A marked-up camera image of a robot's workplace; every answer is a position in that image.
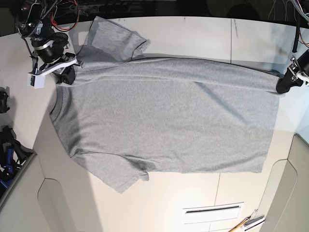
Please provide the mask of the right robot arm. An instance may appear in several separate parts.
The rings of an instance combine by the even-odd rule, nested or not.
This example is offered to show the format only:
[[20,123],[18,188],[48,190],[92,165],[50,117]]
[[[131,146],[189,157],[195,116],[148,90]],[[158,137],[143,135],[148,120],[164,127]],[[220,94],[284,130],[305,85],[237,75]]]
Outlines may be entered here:
[[32,60],[28,86],[43,88],[50,74],[57,83],[72,85],[74,66],[82,65],[74,53],[66,52],[70,46],[66,33],[71,29],[60,27],[55,20],[59,4],[58,0],[24,0],[16,15],[15,26]]

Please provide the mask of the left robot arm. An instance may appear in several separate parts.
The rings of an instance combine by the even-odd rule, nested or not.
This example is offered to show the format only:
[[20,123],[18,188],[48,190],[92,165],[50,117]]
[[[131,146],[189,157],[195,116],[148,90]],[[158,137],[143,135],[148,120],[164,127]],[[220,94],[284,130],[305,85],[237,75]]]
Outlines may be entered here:
[[[293,0],[292,5],[296,10],[295,21],[295,39],[292,52],[297,52],[299,43],[308,47],[301,34],[301,18],[306,22],[309,21],[309,2],[307,0]],[[309,51],[306,50],[300,57],[290,57],[291,64],[287,67],[287,71],[282,78],[277,81],[276,91],[279,94],[287,93],[292,87],[301,87],[309,85]]]

